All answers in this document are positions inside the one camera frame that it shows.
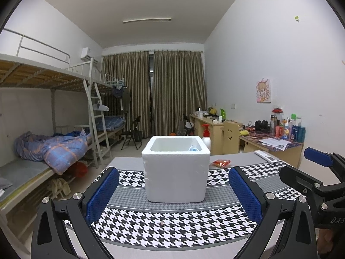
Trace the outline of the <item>red lid jar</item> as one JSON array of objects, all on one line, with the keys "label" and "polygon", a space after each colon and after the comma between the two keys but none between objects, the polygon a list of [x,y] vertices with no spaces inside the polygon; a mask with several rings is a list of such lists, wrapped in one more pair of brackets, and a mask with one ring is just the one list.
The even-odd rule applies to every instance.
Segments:
[{"label": "red lid jar", "polygon": [[276,135],[276,129],[280,128],[280,123],[281,123],[283,114],[284,112],[281,108],[274,108],[271,111],[270,130],[273,136]]}]

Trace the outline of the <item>ceiling tube light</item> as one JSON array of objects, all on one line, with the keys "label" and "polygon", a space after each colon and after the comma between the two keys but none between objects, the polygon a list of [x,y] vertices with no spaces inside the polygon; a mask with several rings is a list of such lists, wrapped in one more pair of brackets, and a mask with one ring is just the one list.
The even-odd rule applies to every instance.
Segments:
[{"label": "ceiling tube light", "polygon": [[171,17],[147,17],[141,19],[128,19],[123,21],[123,24],[132,24],[138,22],[170,22],[172,21]]}]

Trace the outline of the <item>white air conditioner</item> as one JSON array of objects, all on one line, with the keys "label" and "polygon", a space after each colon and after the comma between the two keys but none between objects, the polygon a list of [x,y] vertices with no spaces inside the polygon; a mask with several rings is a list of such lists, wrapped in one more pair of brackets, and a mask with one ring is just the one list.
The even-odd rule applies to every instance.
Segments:
[{"label": "white air conditioner", "polygon": [[99,62],[99,55],[97,55],[96,51],[91,50],[88,47],[82,48],[80,58],[84,62],[90,61],[91,59],[94,59],[94,62]]}]

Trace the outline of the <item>black headphones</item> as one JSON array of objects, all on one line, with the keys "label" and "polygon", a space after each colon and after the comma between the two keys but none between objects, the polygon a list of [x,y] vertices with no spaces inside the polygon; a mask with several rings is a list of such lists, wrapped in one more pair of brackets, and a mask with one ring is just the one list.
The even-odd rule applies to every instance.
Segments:
[{"label": "black headphones", "polygon": [[267,120],[257,120],[254,123],[256,132],[270,133],[270,124]]}]

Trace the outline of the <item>metal bunk bed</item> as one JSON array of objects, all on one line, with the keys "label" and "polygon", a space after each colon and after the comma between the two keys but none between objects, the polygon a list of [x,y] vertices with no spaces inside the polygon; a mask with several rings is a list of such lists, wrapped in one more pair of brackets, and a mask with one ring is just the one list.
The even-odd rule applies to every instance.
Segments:
[{"label": "metal bunk bed", "polygon": [[[15,139],[26,132],[90,134],[83,81],[98,84],[107,106],[104,96],[113,79],[99,70],[94,59],[71,64],[67,52],[11,29],[2,31],[1,48],[1,223],[11,236],[23,241],[31,232],[40,199],[68,195],[77,166],[95,165],[90,144],[85,156],[58,175],[44,162],[18,157]],[[104,115],[111,147],[122,127],[113,126],[112,118]]]}]

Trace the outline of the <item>yellow object on desk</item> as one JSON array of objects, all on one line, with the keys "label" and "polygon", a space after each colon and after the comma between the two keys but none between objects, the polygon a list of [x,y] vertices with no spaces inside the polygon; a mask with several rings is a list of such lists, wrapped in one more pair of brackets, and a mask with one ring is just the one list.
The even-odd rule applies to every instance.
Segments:
[{"label": "yellow object on desk", "polygon": [[241,130],[240,135],[241,136],[247,136],[247,135],[249,135],[249,131],[248,130]]}]

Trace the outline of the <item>white remote control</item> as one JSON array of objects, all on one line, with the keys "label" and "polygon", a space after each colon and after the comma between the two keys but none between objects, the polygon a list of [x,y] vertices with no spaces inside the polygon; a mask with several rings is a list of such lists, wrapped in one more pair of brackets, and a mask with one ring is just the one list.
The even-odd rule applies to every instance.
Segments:
[{"label": "white remote control", "polygon": [[264,152],[262,150],[255,150],[254,153],[261,157],[262,159],[264,159],[266,162],[269,162],[270,164],[274,164],[274,163],[277,163],[278,160],[273,157],[273,156],[270,156],[267,152]]}]

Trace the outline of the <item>wooden desk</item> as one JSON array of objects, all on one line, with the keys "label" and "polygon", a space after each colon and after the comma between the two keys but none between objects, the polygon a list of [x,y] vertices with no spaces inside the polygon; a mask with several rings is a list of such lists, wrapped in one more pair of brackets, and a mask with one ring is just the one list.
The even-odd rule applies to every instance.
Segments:
[{"label": "wooden desk", "polygon": [[[213,123],[209,118],[198,118],[195,115],[190,115],[190,121],[194,124],[194,134],[202,137],[204,128],[203,124],[209,125],[212,156],[223,154],[223,123]],[[284,151],[276,150],[271,147],[262,145],[259,139],[270,138],[271,136],[266,133],[250,131],[249,135],[240,135],[240,152],[249,153],[255,150],[263,150],[269,154],[283,160],[284,162],[298,168],[301,162],[301,155],[303,150],[303,144],[291,142]]]}]

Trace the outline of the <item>black folding chair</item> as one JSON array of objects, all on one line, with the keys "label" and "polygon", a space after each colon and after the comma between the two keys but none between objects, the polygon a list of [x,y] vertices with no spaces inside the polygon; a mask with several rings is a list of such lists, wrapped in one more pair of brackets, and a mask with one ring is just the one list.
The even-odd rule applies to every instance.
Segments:
[{"label": "black folding chair", "polygon": [[142,134],[141,134],[141,131],[139,131],[140,121],[141,121],[141,116],[138,116],[132,122],[130,129],[123,132],[123,134],[125,135],[125,139],[123,141],[121,150],[123,150],[125,144],[129,146],[131,141],[134,143],[136,150],[139,150],[139,148],[141,148]]}]

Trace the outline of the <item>hanging dark clothes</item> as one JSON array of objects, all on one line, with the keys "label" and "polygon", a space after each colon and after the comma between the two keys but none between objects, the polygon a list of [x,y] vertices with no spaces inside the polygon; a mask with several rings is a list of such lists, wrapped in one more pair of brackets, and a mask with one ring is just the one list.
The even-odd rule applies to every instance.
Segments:
[{"label": "hanging dark clothes", "polygon": [[127,86],[121,86],[120,88],[113,86],[112,95],[116,99],[116,104],[119,110],[123,113],[129,113],[132,95]]}]

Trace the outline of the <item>brown curtains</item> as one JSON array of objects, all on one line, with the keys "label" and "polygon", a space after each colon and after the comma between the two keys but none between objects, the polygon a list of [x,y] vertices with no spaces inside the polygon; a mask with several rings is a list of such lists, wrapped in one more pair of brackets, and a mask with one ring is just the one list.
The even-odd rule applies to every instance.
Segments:
[{"label": "brown curtains", "polygon": [[184,115],[206,110],[201,52],[158,50],[106,55],[102,71],[122,80],[131,95],[128,121],[140,117],[143,137],[176,132]]}]

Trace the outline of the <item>white bed ladder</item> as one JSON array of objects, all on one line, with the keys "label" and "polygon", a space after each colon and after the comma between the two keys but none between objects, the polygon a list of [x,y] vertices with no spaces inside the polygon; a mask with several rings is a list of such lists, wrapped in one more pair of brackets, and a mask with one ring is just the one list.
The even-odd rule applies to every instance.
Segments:
[{"label": "white bed ladder", "polygon": [[103,104],[96,82],[84,80],[83,86],[88,100],[88,127],[92,137],[90,147],[94,158],[94,165],[96,168],[99,168],[99,166],[104,164],[104,159],[107,156],[111,157],[111,147],[104,115],[104,112],[107,112],[109,108]]}]

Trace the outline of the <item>white pump lotion bottle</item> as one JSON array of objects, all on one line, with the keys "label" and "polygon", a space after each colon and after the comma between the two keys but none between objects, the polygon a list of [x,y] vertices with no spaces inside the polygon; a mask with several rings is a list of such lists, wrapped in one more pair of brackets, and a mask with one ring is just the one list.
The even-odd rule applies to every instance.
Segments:
[{"label": "white pump lotion bottle", "polygon": [[211,139],[210,139],[210,131],[209,131],[209,125],[208,124],[203,124],[202,127],[204,128],[204,132],[203,132],[203,137],[202,137],[202,141],[204,142],[204,144],[206,145],[206,147],[211,150]]}]

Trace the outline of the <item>blue plaid quilt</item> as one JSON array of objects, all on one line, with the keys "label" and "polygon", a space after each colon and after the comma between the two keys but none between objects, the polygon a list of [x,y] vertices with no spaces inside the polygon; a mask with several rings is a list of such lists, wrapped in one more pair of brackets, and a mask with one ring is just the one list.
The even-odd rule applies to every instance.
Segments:
[{"label": "blue plaid quilt", "polygon": [[88,151],[92,136],[43,136],[26,132],[15,139],[14,152],[23,160],[46,163],[56,174],[63,174]]}]

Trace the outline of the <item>red snack packet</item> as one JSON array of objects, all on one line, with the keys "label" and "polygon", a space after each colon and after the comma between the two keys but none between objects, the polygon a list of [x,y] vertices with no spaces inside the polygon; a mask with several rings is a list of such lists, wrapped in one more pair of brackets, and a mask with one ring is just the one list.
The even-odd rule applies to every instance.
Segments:
[{"label": "red snack packet", "polygon": [[211,165],[217,168],[228,168],[230,166],[230,163],[231,163],[230,160],[218,159],[218,160],[213,161]]}]

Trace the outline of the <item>blue face mask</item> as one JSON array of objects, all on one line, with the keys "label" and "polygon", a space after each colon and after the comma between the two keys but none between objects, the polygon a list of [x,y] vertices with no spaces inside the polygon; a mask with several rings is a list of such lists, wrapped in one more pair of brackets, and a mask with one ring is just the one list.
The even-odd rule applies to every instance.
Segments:
[{"label": "blue face mask", "polygon": [[189,149],[188,149],[189,152],[198,152],[199,149],[195,146],[191,146]]}]

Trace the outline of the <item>papers on desk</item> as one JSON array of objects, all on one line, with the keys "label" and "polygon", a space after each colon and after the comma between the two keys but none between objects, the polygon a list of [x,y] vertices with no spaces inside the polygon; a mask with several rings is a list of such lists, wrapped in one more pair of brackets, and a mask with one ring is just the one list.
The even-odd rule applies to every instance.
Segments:
[{"label": "papers on desk", "polygon": [[259,139],[259,142],[264,146],[271,147],[281,151],[284,151],[287,148],[287,146],[291,143],[287,140],[280,139],[278,137]]}]

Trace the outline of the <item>wooden smiley chair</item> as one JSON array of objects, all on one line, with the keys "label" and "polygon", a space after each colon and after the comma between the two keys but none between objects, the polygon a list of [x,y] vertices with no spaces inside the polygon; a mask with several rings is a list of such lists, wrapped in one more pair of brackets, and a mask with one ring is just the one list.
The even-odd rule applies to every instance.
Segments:
[{"label": "wooden smiley chair", "polygon": [[237,154],[240,151],[239,125],[234,122],[223,123],[223,154]]}]

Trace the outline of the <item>white styrofoam box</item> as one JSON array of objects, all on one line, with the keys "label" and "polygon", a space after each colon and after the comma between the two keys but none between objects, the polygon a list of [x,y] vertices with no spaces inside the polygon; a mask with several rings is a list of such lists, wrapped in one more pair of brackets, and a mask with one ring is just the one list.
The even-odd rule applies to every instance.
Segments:
[{"label": "white styrofoam box", "polygon": [[[189,152],[195,146],[198,152]],[[198,203],[205,199],[210,150],[198,136],[153,136],[141,152],[148,201]]]}]

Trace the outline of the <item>houndstooth table mat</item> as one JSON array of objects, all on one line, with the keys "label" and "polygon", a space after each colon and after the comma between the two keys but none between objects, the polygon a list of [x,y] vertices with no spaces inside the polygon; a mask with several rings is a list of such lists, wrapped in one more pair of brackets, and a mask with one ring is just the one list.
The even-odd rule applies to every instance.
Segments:
[{"label": "houndstooth table mat", "polygon": [[144,250],[193,250],[249,237],[256,227],[229,185],[227,169],[208,172],[202,202],[168,204],[147,199],[143,160],[117,157],[119,185],[91,227],[105,243]]}]

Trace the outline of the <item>anime girl poster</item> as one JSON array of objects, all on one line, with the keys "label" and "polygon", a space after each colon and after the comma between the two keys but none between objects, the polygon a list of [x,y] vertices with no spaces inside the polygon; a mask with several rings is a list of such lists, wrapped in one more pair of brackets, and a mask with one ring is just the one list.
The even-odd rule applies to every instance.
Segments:
[{"label": "anime girl poster", "polygon": [[271,81],[263,78],[256,85],[256,102],[270,103],[271,102]]}]

